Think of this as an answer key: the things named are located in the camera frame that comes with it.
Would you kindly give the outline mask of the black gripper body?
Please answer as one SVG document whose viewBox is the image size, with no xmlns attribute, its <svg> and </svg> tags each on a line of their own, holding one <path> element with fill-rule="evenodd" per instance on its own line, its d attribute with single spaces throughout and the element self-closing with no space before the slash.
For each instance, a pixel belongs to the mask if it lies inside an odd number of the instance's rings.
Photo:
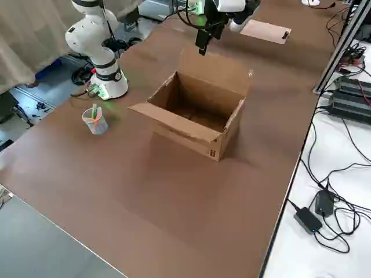
<svg viewBox="0 0 371 278">
<path fill-rule="evenodd" d="M 208 12 L 205 15 L 205 30 L 212 38 L 220 39 L 225 26 L 225 16 L 220 12 Z"/>
</svg>

